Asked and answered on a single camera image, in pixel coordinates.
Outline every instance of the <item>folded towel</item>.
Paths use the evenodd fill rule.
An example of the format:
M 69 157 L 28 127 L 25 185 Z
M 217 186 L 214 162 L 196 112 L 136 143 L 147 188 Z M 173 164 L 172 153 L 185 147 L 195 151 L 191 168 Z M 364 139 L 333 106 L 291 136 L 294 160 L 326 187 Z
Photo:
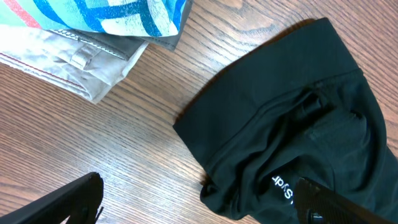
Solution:
M 2 0 L 0 24 L 167 37 L 180 30 L 186 0 Z

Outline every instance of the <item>black clothing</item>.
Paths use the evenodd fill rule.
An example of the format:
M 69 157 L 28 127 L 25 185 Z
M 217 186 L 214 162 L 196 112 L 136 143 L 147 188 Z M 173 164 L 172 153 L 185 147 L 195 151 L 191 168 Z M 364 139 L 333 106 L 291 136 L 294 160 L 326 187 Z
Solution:
M 240 59 L 174 129 L 211 182 L 201 201 L 232 219 L 297 223 L 308 177 L 398 222 L 398 163 L 381 110 L 328 19 Z

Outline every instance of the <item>wood grain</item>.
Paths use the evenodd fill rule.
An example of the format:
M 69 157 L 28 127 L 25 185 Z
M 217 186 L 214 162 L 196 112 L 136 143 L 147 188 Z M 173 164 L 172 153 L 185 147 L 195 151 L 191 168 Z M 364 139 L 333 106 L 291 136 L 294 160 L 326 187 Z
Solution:
M 172 125 L 223 67 L 321 17 L 364 70 L 398 156 L 396 0 L 196 0 L 176 51 L 150 45 L 98 105 L 0 65 L 0 215 L 97 171 L 99 223 L 232 223 L 200 202 L 202 168 Z

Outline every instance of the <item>seam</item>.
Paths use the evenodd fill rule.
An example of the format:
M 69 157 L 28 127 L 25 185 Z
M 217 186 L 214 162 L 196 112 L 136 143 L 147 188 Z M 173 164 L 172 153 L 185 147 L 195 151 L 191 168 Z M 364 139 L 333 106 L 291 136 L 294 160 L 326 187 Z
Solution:
M 64 82 L 67 82 L 67 83 L 69 83 L 69 84 L 72 84 L 72 85 L 75 85 L 75 86 L 77 86 L 77 87 L 80 87 L 80 88 L 84 89 L 84 88 L 83 88 L 81 85 L 79 85 L 79 84 L 76 84 L 76 83 L 74 83 L 74 82 L 71 82 L 71 81 L 66 80 L 66 79 L 63 79 L 63 78 L 60 78 L 60 77 L 58 77 L 58 76 L 56 76 L 56 75 L 53 75 L 53 74 L 51 74 L 51 73 L 49 73 L 49 72 L 46 72 L 46 71 L 43 71 L 43 70 L 41 70 L 41 69 L 35 68 L 35 67 L 31 66 L 31 65 L 28 65 L 28 64 L 26 64 L 26 63 L 24 63 L 24 62 L 21 62 L 21 61 L 18 60 L 18 59 L 15 59 L 15 58 L 10 57 L 10 56 L 8 56 L 8 55 L 5 55 L 5 54 L 3 54 L 3 53 L 0 53 L 0 55 L 3 55 L 3 56 L 5 56 L 6 58 L 9 58 L 9 59 L 11 59 L 11 60 L 15 60 L 15 61 L 17 61 L 17 62 L 19 62 L 19 63 L 21 63 L 21 64 L 23 64 L 23 65 L 25 65 L 25 66 L 28 66 L 29 68 L 33 68 L 33 69 L 38 70 L 38 71 L 40 71 L 40 72 L 42 72 L 42 73 L 45 73 L 45 74 L 47 74 L 47 75 L 50 75 L 51 77 L 58 78 L 59 80 L 62 80 L 62 81 L 64 81 Z
M 127 53 L 125 53 L 124 51 L 122 51 L 122 50 L 120 50 L 120 49 L 118 49 L 118 48 L 116 48 L 116 47 L 113 47 L 113 46 L 111 46 L 111 45 L 109 45 L 109 44 L 103 42 L 102 40 L 98 40 L 98 39 L 95 38 L 95 37 L 89 37 L 89 36 L 87 36 L 86 34 L 83 34 L 83 33 L 79 32 L 79 31 L 77 31 L 77 30 L 74 30 L 74 31 L 77 32 L 77 33 L 79 33 L 80 35 L 84 35 L 84 36 L 87 37 L 87 38 L 94 39 L 94 40 L 98 41 L 99 43 L 101 43 L 101 44 L 103 44 L 103 45 L 105 45 L 105 46 L 107 46 L 107 47 L 113 49 L 114 51 L 117 50 L 117 51 L 119 51 L 120 53 L 122 53 L 125 57 L 129 58 L 129 56 L 128 56 Z
M 349 72 L 333 75 L 331 77 L 326 77 L 321 80 L 314 81 L 312 83 L 309 83 L 309 85 L 316 86 L 316 85 L 319 85 L 319 83 L 324 83 L 324 82 L 327 82 L 327 83 L 325 83 L 323 86 L 335 85 L 336 83 L 346 81 L 347 79 L 357 78 L 358 76 L 361 76 L 360 74 L 357 73 L 358 71 L 361 71 L 361 69 L 355 68 L 354 70 L 351 70 Z M 206 158 L 205 165 L 203 167 L 209 167 L 208 170 L 212 170 L 214 168 L 214 165 L 211 166 L 210 164 L 214 164 L 214 161 L 219 160 L 218 157 L 220 157 L 220 155 L 223 155 L 226 153 L 226 152 L 224 152 L 226 150 L 226 147 L 228 147 L 230 144 L 232 144 L 234 139 L 237 139 L 239 136 L 241 136 L 248 129 L 249 125 L 251 125 L 253 123 L 253 121 L 260 114 L 264 114 L 264 112 L 262 111 L 262 108 L 264 108 L 266 104 L 271 103 L 272 100 L 274 100 L 278 97 L 287 95 L 287 94 L 295 92 L 295 91 L 299 91 L 303 87 L 304 86 L 300 86 L 293 90 L 287 91 L 279 96 L 275 96 L 271 100 L 263 103 L 261 106 L 258 106 L 256 112 L 242 125 L 242 127 L 239 128 L 237 130 L 237 132 L 235 134 L 233 134 L 230 138 L 228 138 L 225 142 L 223 142 L 220 147 L 216 148 L 214 153 L 211 154 L 211 156 L 208 156 Z
M 66 38 L 70 38 L 70 39 L 73 39 L 73 40 L 81 41 L 81 42 L 86 43 L 86 44 L 90 44 L 90 45 L 92 45 L 94 47 L 97 47 L 97 48 L 99 48 L 99 49 L 101 49 L 101 50 L 103 50 L 103 51 L 105 51 L 105 52 L 107 52 L 107 53 L 109 53 L 109 54 L 111 54 L 113 56 L 116 56 L 116 57 L 118 57 L 120 59 L 126 60 L 126 58 L 128 58 L 128 56 L 126 54 L 124 54 L 123 52 L 118 52 L 117 53 L 116 51 L 118 51 L 118 50 L 115 49 L 114 47 L 112 47 L 112 46 L 110 46 L 110 45 L 108 45 L 108 44 L 106 44 L 106 43 L 104 43 L 104 42 L 102 42 L 100 40 L 97 40 L 95 38 L 88 37 L 87 35 L 82 34 L 81 32 L 78 32 L 79 35 L 82 35 L 84 37 L 80 37 L 79 35 L 72 34 L 71 32 L 68 32 L 68 31 L 62 30 L 62 29 L 60 29 L 60 30 L 52 30 L 52 32 L 60 34 L 60 35 L 62 35 L 64 37 L 66 37 Z M 101 44 L 104 44 L 105 47 L 100 46 L 100 45 L 98 45 L 98 44 L 96 44 L 96 43 L 94 43 L 92 41 L 89 41 L 90 38 L 93 39 L 93 40 L 98 41 Z
M 90 64 L 91 60 L 97 56 L 101 52 L 101 49 L 98 49 L 95 46 L 90 44 L 85 44 L 81 48 L 79 48 L 70 58 L 70 62 L 76 68 L 80 70 L 84 70 L 88 64 Z
M 188 2 L 189 2 L 190 4 L 193 4 L 193 0 L 188 0 Z M 147 37 L 147 38 L 148 38 L 148 39 L 151 39 L 151 40 L 154 40 L 155 42 L 160 42 L 160 43 L 162 43 L 162 44 L 166 44 L 166 45 L 172 46 L 172 47 L 174 47 L 174 48 L 177 47 L 177 44 L 171 44 L 171 43 L 168 43 L 168 42 L 166 42 L 166 41 L 159 40 L 159 38 L 155 38 L 155 37 Z
M 316 147 L 317 151 L 319 153 L 322 153 L 322 151 L 320 150 L 319 144 L 317 144 L 316 141 L 314 141 L 310 136 L 306 135 L 307 139 L 309 139 Z M 326 141 L 323 139 L 317 139 L 317 141 L 321 141 L 323 143 L 324 146 L 329 147 L 328 144 L 326 144 Z M 329 158 L 325 158 L 326 162 L 329 164 L 330 169 L 331 169 L 331 173 L 332 173 L 332 187 L 333 187 L 333 192 L 336 193 L 336 173 L 335 173 L 335 167 L 333 166 L 333 164 L 330 162 Z

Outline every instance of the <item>waistband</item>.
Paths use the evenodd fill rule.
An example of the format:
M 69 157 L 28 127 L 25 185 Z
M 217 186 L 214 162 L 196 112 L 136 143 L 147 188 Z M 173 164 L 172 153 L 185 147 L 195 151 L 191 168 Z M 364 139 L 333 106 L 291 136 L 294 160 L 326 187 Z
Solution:
M 356 69 L 330 21 L 319 19 L 228 67 L 186 110 L 174 130 L 205 165 L 267 101 Z

